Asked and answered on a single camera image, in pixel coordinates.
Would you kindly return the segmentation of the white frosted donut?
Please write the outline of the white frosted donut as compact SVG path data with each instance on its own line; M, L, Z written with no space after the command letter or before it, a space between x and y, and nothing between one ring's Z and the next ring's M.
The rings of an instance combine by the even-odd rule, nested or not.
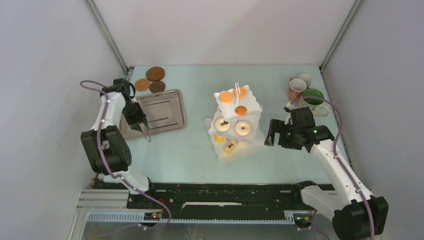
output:
M252 127L249 122L240 120L236 123L234 131L239 137L247 137L252 132Z

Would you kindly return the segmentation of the white three-tier cake stand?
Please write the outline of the white three-tier cake stand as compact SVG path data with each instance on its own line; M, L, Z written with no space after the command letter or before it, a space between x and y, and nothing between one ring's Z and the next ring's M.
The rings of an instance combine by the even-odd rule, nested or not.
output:
M234 88L216 92L214 97L216 112L204 122L220 162L230 162L267 148L259 125L263 107L249 85L235 83Z

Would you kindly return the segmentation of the yellow cake with berries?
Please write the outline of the yellow cake with berries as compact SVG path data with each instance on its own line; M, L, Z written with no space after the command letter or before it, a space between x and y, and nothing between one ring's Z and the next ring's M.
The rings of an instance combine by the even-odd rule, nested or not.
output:
M230 140L224 148L224 153L230 155L234 149L237 147L238 142L234 139Z

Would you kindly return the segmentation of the small orange round cookie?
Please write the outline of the small orange round cookie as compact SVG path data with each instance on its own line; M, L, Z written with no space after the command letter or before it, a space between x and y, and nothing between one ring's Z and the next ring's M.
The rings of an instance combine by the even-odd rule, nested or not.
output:
M239 98L242 99L247 95L247 90L244 87L235 87L233 90L234 95Z

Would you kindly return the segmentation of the white chocolate-hole donut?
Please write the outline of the white chocolate-hole donut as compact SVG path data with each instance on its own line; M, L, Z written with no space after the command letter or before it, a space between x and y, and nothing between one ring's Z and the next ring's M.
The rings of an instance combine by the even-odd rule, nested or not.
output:
M214 122L213 126L216 131L224 133L231 128L231 123L226 121L223 117L220 117Z

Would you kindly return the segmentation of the yellow swirl roll cake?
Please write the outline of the yellow swirl roll cake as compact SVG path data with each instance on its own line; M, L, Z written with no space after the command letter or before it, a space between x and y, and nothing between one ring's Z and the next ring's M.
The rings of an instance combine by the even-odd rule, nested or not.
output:
M217 142L217 143L222 143L222 142L224 142L226 140L226 137L224 137L224 136L219 136L219 135L216 135L215 136L215 141Z

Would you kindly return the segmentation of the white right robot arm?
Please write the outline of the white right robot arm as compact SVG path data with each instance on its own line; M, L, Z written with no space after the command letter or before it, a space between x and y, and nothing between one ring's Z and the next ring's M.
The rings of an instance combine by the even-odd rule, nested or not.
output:
M308 107L286 109L285 120L271 119L264 145L306 150L315 157L330 180L336 196L312 181L295 185L291 204L297 209L312 207L331 221L340 240L372 239L384 232L389 204L376 197L348 164L337 146L337 139L326 125L318 125Z

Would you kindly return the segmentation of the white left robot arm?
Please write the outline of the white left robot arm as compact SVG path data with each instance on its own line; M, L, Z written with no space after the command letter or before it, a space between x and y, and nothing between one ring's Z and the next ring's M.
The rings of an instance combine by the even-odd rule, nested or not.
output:
M135 87L124 78L113 80L110 86L102 85L99 92L101 107L94 125L82 132L80 140L92 170L110 176L124 184L145 208L153 208L158 194L150 190L150 179L131 171L132 154L120 132L124 118L128 126L143 133L149 129L147 115L135 100Z

